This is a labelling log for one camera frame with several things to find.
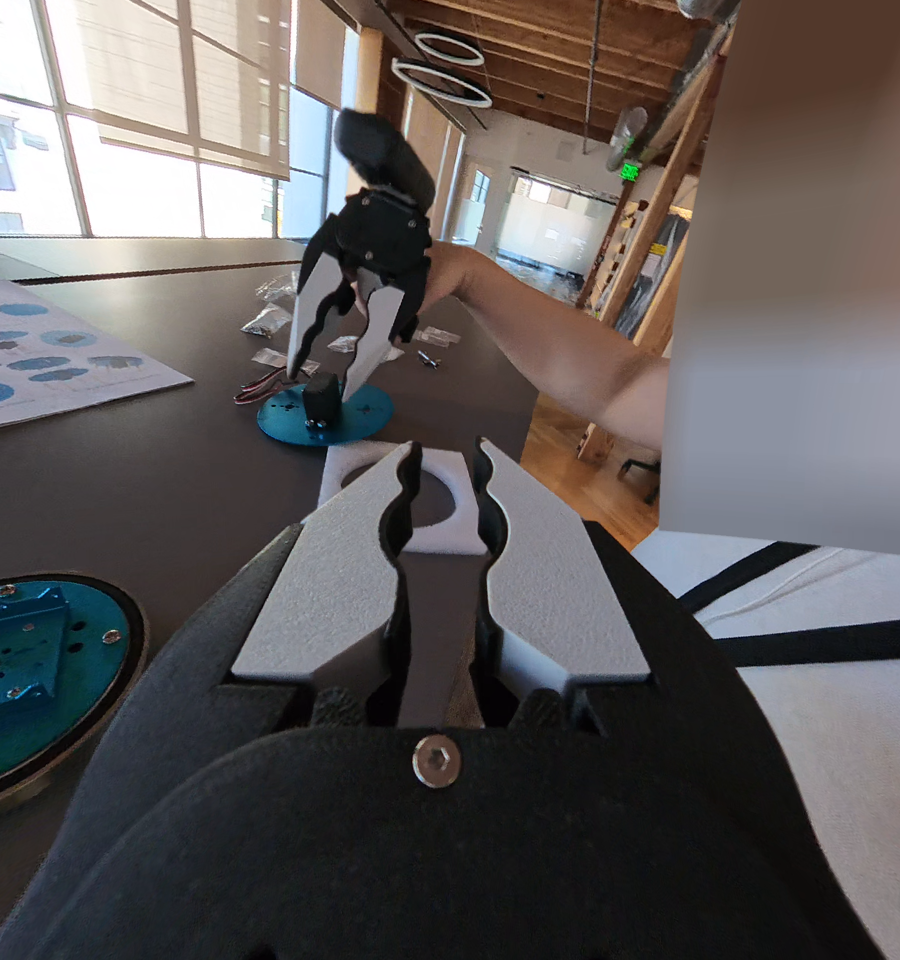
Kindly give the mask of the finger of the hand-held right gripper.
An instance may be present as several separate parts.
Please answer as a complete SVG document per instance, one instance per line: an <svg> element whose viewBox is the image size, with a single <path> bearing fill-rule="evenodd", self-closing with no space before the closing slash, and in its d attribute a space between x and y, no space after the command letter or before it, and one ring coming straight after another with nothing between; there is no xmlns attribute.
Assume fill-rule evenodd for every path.
<svg viewBox="0 0 900 960"><path fill-rule="evenodd" d="M344 402L354 397L391 350L391 331L405 295L399 287L384 284L369 270L358 270L356 277L358 303L363 307L366 327L345 372L341 396Z"/></svg>
<svg viewBox="0 0 900 960"><path fill-rule="evenodd" d="M288 343L289 379L299 377L328 317L332 313L345 316L356 299L352 282L344 275L336 254L320 254L307 277L300 281Z"/></svg>

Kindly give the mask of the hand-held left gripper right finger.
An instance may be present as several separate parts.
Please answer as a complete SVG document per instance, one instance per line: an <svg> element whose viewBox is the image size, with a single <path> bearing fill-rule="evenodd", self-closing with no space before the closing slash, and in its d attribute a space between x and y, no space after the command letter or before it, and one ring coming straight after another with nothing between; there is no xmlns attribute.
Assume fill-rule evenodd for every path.
<svg viewBox="0 0 900 960"><path fill-rule="evenodd" d="M476 440L480 573L472 684L485 726L536 690L569 705L589 687L639 684L648 661L588 529L489 438Z"/></svg>

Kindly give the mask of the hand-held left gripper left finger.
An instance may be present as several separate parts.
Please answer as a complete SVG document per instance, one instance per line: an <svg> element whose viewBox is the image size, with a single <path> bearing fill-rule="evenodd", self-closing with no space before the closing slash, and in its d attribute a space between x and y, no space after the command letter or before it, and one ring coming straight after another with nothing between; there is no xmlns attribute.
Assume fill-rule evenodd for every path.
<svg viewBox="0 0 900 960"><path fill-rule="evenodd" d="M399 444L316 509L240 648L242 681L317 695L344 689L372 725L396 726L411 657L407 581L422 447Z"/></svg>

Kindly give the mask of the black servo motor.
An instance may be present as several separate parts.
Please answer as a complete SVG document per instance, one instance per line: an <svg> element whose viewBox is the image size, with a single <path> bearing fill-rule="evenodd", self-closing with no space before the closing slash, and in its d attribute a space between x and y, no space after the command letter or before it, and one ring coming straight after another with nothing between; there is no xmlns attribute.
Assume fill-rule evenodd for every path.
<svg viewBox="0 0 900 960"><path fill-rule="evenodd" d="M321 432L336 426L341 416L342 395L335 372L314 371L301 396L308 431Z"/></svg>

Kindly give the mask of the blue round metal plate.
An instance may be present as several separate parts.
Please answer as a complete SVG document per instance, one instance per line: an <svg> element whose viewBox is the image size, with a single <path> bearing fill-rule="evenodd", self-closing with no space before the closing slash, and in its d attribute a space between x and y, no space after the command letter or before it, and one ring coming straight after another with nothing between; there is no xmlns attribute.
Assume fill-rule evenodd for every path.
<svg viewBox="0 0 900 960"><path fill-rule="evenodd" d="M312 429L305 425L304 390L305 386L300 384L264 401L256 414L256 422L266 436L300 448L345 445L377 434L394 414L390 395L365 384L342 404L334 424Z"/></svg>

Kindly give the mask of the dark desk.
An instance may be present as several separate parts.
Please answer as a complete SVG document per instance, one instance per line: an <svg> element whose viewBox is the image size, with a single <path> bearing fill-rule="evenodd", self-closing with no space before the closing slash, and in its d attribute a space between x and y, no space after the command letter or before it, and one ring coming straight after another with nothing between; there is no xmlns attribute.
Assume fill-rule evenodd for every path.
<svg viewBox="0 0 900 960"><path fill-rule="evenodd" d="M210 754L209 734L247 717L244 687L222 690L197 719L188 654L172 635L290 524L315 506L322 450L266 438L232 400L255 378L240 333L263 269L106 279L29 290L192 378L174 388L0 429L0 583L77 573L142 607L156 663L106 736L77 748L34 799L0 813L0 925L59 833L98 858L140 814Z"/></svg>

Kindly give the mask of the grey office desk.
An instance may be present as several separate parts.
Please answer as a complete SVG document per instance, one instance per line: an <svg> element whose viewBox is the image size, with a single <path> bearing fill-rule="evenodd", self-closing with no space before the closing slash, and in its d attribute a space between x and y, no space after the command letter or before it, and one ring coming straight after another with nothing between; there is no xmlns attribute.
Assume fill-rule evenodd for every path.
<svg viewBox="0 0 900 960"><path fill-rule="evenodd" d="M304 245L271 238L0 236L0 281L53 282L298 262Z"/></svg>

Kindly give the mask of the person's right hand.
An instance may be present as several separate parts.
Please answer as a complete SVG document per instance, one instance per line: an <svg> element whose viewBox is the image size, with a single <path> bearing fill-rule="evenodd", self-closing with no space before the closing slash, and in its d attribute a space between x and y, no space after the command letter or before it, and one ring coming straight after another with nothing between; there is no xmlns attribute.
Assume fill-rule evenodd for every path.
<svg viewBox="0 0 900 960"><path fill-rule="evenodd" d="M445 298L455 298L467 307L478 303L486 258L465 246L434 242L429 250L430 268L419 313Z"/></svg>

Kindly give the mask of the white foam square with hole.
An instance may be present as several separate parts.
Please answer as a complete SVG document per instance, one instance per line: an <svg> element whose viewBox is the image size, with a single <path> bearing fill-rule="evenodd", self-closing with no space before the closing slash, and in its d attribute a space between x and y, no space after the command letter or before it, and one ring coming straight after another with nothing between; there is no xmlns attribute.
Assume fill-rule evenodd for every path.
<svg viewBox="0 0 900 960"><path fill-rule="evenodd" d="M321 507L339 493L343 480L353 471L373 466L395 449L395 443L369 439L328 447L317 505ZM426 447L421 468L448 489L454 510L442 522L414 528L405 551L483 556L487 548L479 534L479 506L464 456L457 451Z"/></svg>

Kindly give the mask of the black chair base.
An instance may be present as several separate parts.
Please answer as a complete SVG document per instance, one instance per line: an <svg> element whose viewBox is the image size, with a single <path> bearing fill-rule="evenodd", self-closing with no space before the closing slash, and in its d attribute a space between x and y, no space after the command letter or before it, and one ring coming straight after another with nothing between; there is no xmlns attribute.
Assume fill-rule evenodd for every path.
<svg viewBox="0 0 900 960"><path fill-rule="evenodd" d="M645 462L638 459L627 459L624 461L617 473L617 479L623 481L624 478L631 472L633 469L638 469L646 474L651 475L655 478L654 485L650 488L649 492L644 497L644 503L648 507L655 505L659 499L661 483L661 462Z"/></svg>

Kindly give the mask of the printed instruction manual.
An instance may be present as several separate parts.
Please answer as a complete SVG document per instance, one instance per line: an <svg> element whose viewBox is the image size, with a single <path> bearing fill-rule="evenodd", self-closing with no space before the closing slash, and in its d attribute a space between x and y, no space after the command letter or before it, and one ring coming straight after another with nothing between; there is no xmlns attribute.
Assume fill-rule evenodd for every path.
<svg viewBox="0 0 900 960"><path fill-rule="evenodd" d="M0 427L191 382L27 288L0 281Z"/></svg>

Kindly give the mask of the beige roller blind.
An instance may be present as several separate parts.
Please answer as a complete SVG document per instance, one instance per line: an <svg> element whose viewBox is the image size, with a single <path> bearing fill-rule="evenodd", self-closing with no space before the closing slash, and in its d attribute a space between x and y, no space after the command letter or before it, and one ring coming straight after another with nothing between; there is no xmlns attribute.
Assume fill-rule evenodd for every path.
<svg viewBox="0 0 900 960"><path fill-rule="evenodd" d="M104 140L289 173L291 2L43 2L63 102Z"/></svg>

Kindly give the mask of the wooden support post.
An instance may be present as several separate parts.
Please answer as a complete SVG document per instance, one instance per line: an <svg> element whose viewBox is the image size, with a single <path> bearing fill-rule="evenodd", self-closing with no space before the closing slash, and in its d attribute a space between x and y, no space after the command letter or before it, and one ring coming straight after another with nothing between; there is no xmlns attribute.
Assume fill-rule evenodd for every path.
<svg viewBox="0 0 900 960"><path fill-rule="evenodd" d="M708 124L711 123L716 108L715 102L719 95L734 30L735 28L731 29L720 51L714 54L709 62L703 85L697 93L696 100L693 102L680 135L672 148L645 216L627 247L623 264L614 281L615 285L611 292L611 298L606 305L606 316L602 318L603 322L614 324L619 318L631 285L641 273L645 260L650 253L650 247L655 242L659 229L669 214L676 191L681 185L698 146L709 128ZM663 374L669 372L668 364L670 361L650 356L645 351L641 353L635 342L626 341L625 338L624 346L634 347L638 359L642 357L644 360L649 360L648 371L651 374L659 373L660 367L662 367ZM587 464L601 465L607 459L613 445L614 437L597 424L591 423L581 438L576 450L576 457Z"/></svg>

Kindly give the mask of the silver ventilation duct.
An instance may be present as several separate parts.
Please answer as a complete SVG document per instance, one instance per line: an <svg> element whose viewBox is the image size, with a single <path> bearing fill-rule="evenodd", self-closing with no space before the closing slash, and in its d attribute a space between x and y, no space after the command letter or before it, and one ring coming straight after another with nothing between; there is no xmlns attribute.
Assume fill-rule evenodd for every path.
<svg viewBox="0 0 900 960"><path fill-rule="evenodd" d="M618 118L609 141L609 151L605 169L609 173L620 170L624 159L630 151L634 141L648 123L648 113L640 105L624 109Z"/></svg>

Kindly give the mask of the round turntable with blue bracket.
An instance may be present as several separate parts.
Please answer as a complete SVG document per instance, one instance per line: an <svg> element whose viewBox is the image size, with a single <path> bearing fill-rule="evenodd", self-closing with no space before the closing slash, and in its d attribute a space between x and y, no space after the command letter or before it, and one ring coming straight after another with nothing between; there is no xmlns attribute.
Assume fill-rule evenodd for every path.
<svg viewBox="0 0 900 960"><path fill-rule="evenodd" d="M139 604L67 572L0 579L0 810L38 793L141 676Z"/></svg>

